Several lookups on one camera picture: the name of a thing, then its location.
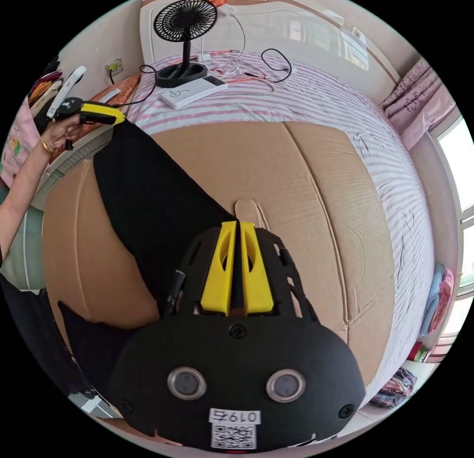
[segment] pink striped sheet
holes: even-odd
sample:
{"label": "pink striped sheet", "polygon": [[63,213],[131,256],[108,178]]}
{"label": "pink striped sheet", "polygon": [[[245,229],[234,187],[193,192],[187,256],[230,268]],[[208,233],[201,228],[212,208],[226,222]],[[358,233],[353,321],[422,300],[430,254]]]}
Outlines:
{"label": "pink striped sheet", "polygon": [[[176,57],[154,64],[162,68]],[[233,59],[213,57],[210,68]],[[344,131],[372,177],[389,225],[395,260],[395,310],[393,325],[379,370],[367,387],[364,403],[393,376],[415,344],[423,320],[434,271],[431,222],[423,188],[410,155],[383,112],[367,97],[338,78],[305,65],[292,64],[295,74],[274,85],[261,81],[229,84],[220,94],[196,101],[180,110],[162,103],[156,88],[143,103],[132,105],[128,119],[149,134],[195,124],[224,121],[304,121]],[[268,74],[280,79],[260,59],[245,53],[239,72]],[[154,75],[143,75],[134,100],[143,99],[154,84]]]}

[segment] pink clothing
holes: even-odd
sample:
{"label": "pink clothing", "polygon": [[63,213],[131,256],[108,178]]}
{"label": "pink clothing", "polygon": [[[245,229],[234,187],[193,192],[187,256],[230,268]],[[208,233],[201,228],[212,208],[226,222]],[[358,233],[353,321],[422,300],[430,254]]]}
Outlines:
{"label": "pink clothing", "polygon": [[0,177],[10,188],[16,174],[33,147],[40,140],[33,116],[25,98],[8,135],[0,160]]}
{"label": "pink clothing", "polygon": [[448,310],[454,289],[454,275],[450,269],[446,269],[443,281],[439,285],[439,303],[436,308],[433,319],[431,320],[428,334],[432,333],[442,322],[446,311]]}

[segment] fan base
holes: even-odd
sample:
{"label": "fan base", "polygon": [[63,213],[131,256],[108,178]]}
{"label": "fan base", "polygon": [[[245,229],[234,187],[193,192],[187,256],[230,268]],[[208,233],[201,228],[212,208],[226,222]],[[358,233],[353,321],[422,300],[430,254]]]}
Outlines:
{"label": "fan base", "polygon": [[195,79],[207,76],[207,68],[198,63],[183,67],[182,63],[170,65],[157,73],[157,86],[160,88],[176,88]]}

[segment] cardboard sheet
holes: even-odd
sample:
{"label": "cardboard sheet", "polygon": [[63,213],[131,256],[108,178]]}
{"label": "cardboard sheet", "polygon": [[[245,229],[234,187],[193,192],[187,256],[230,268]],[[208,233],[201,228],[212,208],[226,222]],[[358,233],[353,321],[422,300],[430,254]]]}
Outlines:
{"label": "cardboard sheet", "polygon": [[[347,136],[302,122],[226,122],[153,138],[225,209],[283,240],[320,321],[349,344],[368,385],[392,327],[395,267],[380,199]],[[55,315],[61,298],[91,321],[135,327],[157,318],[89,161],[48,196],[43,263]]]}

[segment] black desk fan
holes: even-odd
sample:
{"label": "black desk fan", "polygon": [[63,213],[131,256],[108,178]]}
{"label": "black desk fan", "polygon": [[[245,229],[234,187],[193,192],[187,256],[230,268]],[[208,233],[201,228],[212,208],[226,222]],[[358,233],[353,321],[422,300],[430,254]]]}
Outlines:
{"label": "black desk fan", "polygon": [[207,68],[191,63],[191,40],[209,32],[217,20],[216,6],[207,0],[179,0],[162,9],[153,22],[156,35],[168,42],[183,43],[183,61],[157,72],[156,84],[175,88],[207,76]]}

